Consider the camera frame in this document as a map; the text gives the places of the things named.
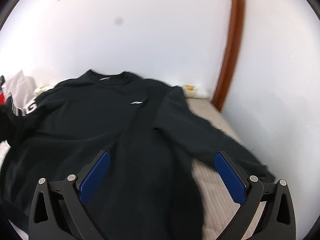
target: white plastic bag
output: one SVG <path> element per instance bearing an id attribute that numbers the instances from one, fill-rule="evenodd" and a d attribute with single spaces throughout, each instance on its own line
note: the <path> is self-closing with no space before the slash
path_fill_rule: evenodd
<path id="1" fill-rule="evenodd" d="M 11 93 L 14 105 L 19 108 L 24 108 L 34 97 L 33 91 L 35 89 L 35 80 L 32 77 L 25 76 L 22 70 L 3 85 L 5 98 L 8 98 L 8 95 Z"/>

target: black sweatshirt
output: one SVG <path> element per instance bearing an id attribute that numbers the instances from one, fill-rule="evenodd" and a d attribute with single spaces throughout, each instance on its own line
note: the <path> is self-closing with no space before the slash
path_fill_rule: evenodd
<path id="1" fill-rule="evenodd" d="M 1 139 L 11 146 L 0 172 L 0 205 L 28 232 L 42 177 L 77 174 L 100 150 L 110 168 L 85 204 L 110 240 L 201 239 L 203 209 L 191 160 L 214 168 L 225 151 L 248 175 L 274 177 L 250 152 L 190 112 L 182 89 L 123 72 L 87 71 L 59 83 L 25 109 L 0 108 Z"/>

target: red object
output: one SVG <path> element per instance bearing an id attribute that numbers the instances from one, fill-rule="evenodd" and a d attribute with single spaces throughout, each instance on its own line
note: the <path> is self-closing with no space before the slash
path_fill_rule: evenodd
<path id="1" fill-rule="evenodd" d="M 5 100 L 4 100 L 4 93 L 1 93 L 1 94 L 0 94 L 0 105 L 4 105 L 4 102 L 5 102 Z"/>

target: white wall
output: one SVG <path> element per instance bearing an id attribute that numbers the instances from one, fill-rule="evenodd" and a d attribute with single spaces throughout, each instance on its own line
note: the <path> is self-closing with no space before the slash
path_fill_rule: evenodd
<path id="1" fill-rule="evenodd" d="M 213 90 L 231 0 L 20 0 L 0 31 L 0 73 L 38 85 L 93 68 Z"/>
<path id="2" fill-rule="evenodd" d="M 287 180 L 302 239 L 320 215 L 320 21 L 306 0 L 247 0 L 223 116 Z"/>

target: metal pin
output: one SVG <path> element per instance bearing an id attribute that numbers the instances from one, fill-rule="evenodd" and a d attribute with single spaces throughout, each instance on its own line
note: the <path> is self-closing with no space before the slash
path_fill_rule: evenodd
<path id="1" fill-rule="evenodd" d="M 76 178 L 76 176 L 75 176 L 74 174 L 71 174 L 71 175 L 69 175 L 69 176 L 67 177 L 67 179 L 68 179 L 69 181 L 73 181 L 75 178 Z"/>
<path id="2" fill-rule="evenodd" d="M 252 182 L 257 182 L 257 181 L 258 181 L 258 178 L 257 178 L 257 176 L 251 175 L 251 176 L 250 176 L 250 180 L 251 180 Z"/>
<path id="3" fill-rule="evenodd" d="M 287 182 L 286 182 L 284 179 L 281 179 L 281 180 L 280 180 L 280 184 L 281 184 L 282 186 L 285 186 L 285 185 L 287 185 Z"/>
<path id="4" fill-rule="evenodd" d="M 45 178 L 39 179 L 39 184 L 44 184 L 44 182 L 45 182 Z"/>

